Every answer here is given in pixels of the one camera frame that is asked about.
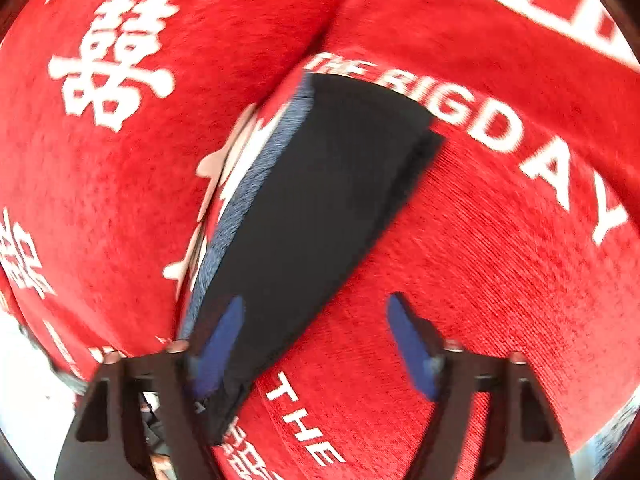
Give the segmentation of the red wedding blanket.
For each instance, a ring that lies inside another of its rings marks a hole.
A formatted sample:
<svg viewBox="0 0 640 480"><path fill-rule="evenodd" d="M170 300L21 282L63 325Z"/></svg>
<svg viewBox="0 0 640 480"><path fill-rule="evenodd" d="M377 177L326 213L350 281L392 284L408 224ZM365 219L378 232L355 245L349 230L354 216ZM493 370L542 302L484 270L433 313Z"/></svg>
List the red wedding blanket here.
<svg viewBox="0 0 640 480"><path fill-rule="evenodd" d="M434 159L217 445L181 326L308 75ZM444 340L433 402L387 322ZM1 0L1 459L25 479L634 479L639 0Z"/></svg>

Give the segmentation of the black pants with patterned stripe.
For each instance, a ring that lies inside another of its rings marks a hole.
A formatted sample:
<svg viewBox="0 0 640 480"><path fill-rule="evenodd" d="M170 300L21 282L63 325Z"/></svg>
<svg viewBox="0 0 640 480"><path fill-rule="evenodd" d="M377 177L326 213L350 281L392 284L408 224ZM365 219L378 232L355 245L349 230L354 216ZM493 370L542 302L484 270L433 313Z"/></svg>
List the black pants with patterned stripe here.
<svg viewBox="0 0 640 480"><path fill-rule="evenodd" d="M442 145L433 120L378 84L319 74L300 82L222 213L181 326L198 348L198 323L244 301L222 383L198 400L210 444L404 206Z"/></svg>

